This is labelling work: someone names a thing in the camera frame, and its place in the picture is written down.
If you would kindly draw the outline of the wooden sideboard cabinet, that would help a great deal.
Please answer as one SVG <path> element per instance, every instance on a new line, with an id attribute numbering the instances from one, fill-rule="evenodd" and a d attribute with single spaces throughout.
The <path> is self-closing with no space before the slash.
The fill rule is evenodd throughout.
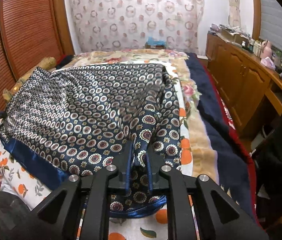
<path id="1" fill-rule="evenodd" d="M 208 71 L 241 137 L 254 137 L 282 115 L 282 80 L 255 55 L 209 33 Z"/>

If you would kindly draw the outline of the navy patterned silk garment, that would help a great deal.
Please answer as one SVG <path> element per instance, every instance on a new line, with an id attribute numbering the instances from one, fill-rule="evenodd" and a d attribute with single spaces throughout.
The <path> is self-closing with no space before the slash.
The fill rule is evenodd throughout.
<path id="1" fill-rule="evenodd" d="M 92 176 L 131 146 L 128 191 L 113 196 L 119 218 L 151 215 L 166 203 L 149 190 L 148 148 L 181 168 L 179 78 L 163 62 L 36 68 L 6 107 L 4 148 L 48 189 Z"/>

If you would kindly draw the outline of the pink kettle jug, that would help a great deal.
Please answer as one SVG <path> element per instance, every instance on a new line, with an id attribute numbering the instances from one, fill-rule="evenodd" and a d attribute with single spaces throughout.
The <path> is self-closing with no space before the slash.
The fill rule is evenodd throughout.
<path id="1" fill-rule="evenodd" d="M 272 58 L 272 43 L 270 41 L 263 41 L 261 43 L 260 58 L 265 59 L 266 57 Z"/>

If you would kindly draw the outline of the grey window blind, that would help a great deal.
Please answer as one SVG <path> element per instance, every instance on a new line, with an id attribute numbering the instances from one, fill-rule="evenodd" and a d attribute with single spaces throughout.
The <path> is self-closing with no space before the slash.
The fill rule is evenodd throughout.
<path id="1" fill-rule="evenodd" d="M 282 51 L 282 7 L 277 0 L 261 1 L 260 38 Z"/>

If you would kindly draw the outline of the beige tied side curtain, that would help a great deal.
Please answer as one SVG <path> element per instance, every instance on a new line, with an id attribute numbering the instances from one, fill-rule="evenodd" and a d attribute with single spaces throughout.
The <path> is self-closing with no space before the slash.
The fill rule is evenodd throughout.
<path id="1" fill-rule="evenodd" d="M 241 27 L 240 0 L 229 1 L 229 25 L 230 27 Z"/>

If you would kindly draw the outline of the brown louvered wardrobe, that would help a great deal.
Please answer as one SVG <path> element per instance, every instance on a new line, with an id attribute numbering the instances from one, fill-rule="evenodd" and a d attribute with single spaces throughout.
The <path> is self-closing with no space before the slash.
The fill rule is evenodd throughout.
<path id="1" fill-rule="evenodd" d="M 0 111 L 4 89 L 45 57 L 73 52 L 64 0 L 0 0 Z"/>

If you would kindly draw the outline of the brown box with blue cloth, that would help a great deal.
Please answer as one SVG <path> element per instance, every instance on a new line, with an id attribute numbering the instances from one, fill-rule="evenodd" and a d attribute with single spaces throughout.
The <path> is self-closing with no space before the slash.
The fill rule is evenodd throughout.
<path id="1" fill-rule="evenodd" d="M 162 40 L 156 40 L 153 37 L 148 37 L 145 43 L 145 49 L 166 49 L 166 42 Z"/>

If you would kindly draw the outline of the pink tissue pack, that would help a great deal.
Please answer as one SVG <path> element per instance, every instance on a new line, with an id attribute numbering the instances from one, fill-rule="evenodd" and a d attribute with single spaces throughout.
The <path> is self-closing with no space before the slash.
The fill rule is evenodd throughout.
<path id="1" fill-rule="evenodd" d="M 275 64 L 270 57 L 261 59 L 260 63 L 268 69 L 275 70 Z"/>

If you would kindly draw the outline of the floral beige blanket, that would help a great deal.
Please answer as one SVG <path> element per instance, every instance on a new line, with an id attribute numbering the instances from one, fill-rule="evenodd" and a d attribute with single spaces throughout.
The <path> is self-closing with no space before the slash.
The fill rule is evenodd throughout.
<path id="1" fill-rule="evenodd" d="M 203 102 L 202 90 L 198 88 L 198 75 L 190 74 L 190 60 L 196 55 L 174 50 L 133 49 L 119 51 L 93 51 L 75 55 L 61 69 L 85 66 L 88 64 L 131 63 L 140 61 L 149 63 L 160 61 L 172 67 L 179 78 L 184 102 L 180 105 L 181 135 L 185 136 L 182 143 L 181 171 L 186 175 L 198 177 L 206 174 L 219 183 L 217 169 L 218 153 L 212 146 L 212 136 L 208 135 L 208 126 L 204 123 L 203 111 L 199 104 Z"/>

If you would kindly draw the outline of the orange fruit print sheet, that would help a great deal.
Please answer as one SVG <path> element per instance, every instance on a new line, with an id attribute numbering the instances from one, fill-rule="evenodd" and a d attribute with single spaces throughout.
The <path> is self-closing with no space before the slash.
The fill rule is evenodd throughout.
<path id="1" fill-rule="evenodd" d="M 167 62 L 34 69 L 0 113 L 4 149 L 50 194 L 5 239 L 106 239 L 110 218 L 188 200 L 180 81 Z"/>

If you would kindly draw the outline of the pink circle patterned curtain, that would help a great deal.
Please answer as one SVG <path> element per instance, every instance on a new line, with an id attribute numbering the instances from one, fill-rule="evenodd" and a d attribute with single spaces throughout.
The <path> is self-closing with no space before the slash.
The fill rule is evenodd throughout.
<path id="1" fill-rule="evenodd" d="M 204 0 L 69 0 L 82 52 L 145 48 L 198 53 Z"/>

